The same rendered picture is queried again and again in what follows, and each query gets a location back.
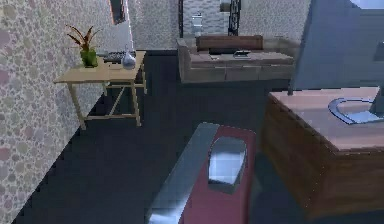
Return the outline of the brown wooden television stand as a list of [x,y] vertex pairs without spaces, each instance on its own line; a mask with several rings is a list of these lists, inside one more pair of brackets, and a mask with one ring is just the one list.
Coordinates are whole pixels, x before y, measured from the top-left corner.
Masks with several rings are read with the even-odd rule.
[[309,218],[384,210],[384,122],[348,125],[333,99],[377,87],[271,92],[261,149]]

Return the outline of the grey brown sofa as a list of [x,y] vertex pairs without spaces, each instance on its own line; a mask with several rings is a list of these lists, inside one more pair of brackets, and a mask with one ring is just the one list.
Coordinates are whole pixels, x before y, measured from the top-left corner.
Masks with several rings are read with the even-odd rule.
[[182,83],[289,80],[295,70],[300,47],[298,42],[280,36],[263,38],[262,50],[248,50],[249,59],[235,59],[233,54],[245,49],[211,48],[198,51],[196,38],[177,39]]

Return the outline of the brown sofa cushion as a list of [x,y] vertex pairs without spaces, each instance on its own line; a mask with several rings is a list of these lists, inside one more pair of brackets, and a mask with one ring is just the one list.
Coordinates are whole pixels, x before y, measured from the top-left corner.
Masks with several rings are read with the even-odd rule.
[[211,48],[237,48],[245,50],[262,50],[263,37],[261,35],[251,36],[200,36],[196,38],[198,51]]

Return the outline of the grey round vase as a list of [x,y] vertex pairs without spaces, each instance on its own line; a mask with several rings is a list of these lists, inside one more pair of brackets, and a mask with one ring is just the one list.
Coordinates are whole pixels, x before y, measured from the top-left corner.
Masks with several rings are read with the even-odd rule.
[[124,57],[121,59],[121,65],[126,70],[131,70],[135,68],[136,59],[131,55],[128,48],[125,48]]

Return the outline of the black keyboard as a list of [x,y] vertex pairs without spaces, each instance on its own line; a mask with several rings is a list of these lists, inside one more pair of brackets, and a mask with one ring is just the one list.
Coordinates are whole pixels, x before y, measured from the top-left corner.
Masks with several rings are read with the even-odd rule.
[[118,51],[118,52],[109,52],[104,57],[103,60],[105,63],[114,63],[114,64],[120,64],[121,60],[127,55],[131,55],[132,57],[136,57],[135,51]]

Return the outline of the light wooden side table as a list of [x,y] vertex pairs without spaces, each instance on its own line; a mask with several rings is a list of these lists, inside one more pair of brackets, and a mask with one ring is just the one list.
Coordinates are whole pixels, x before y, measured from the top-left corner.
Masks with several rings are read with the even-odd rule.
[[[54,80],[55,84],[65,83],[67,85],[82,130],[86,129],[85,122],[89,120],[134,118],[138,127],[142,125],[137,89],[142,88],[144,93],[147,93],[144,65],[145,55],[145,51],[137,51],[135,67],[130,70],[124,69],[121,64],[104,63],[103,59],[98,57],[97,67],[85,68],[84,66],[76,66]],[[82,114],[74,84],[83,83],[100,83],[103,85],[104,91],[107,89],[120,88],[119,95],[108,114],[102,116],[84,116]],[[133,112],[130,114],[115,114],[116,106],[126,88],[131,89]]]

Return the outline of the black lattice shelf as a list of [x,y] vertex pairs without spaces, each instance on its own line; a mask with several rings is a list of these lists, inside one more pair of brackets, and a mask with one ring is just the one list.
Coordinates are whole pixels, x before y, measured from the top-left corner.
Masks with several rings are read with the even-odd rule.
[[237,36],[239,34],[240,10],[241,0],[231,0],[228,25],[229,36]]

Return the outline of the green potted house plant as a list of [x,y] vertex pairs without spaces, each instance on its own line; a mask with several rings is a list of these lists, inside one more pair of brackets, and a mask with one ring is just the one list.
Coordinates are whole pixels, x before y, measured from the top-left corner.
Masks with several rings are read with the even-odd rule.
[[91,42],[100,30],[93,32],[93,27],[90,27],[86,34],[83,35],[76,27],[71,25],[67,25],[67,27],[69,27],[71,31],[76,34],[76,36],[74,36],[73,34],[67,33],[67,36],[69,36],[79,46],[83,66],[85,68],[97,67],[97,53],[95,46],[92,46]]

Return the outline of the large grey television set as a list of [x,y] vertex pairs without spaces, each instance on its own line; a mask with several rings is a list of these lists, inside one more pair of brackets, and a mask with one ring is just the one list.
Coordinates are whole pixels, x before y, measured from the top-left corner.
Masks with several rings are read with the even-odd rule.
[[349,125],[384,122],[384,0],[311,0],[288,93],[356,87],[378,92],[328,110]]

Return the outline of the black doorway frame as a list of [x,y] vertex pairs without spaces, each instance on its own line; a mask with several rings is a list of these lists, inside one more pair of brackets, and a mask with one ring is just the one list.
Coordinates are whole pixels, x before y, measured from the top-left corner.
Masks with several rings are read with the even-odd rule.
[[184,3],[184,0],[178,0],[178,28],[179,28],[179,38],[183,38],[183,34],[184,34],[184,31],[183,31],[183,28],[184,28],[184,25],[183,25],[183,3]]

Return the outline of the dark framed wall picture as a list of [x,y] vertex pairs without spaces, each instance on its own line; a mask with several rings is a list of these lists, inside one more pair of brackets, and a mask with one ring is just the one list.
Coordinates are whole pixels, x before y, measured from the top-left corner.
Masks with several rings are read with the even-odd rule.
[[109,0],[112,22],[114,25],[126,21],[125,0]]

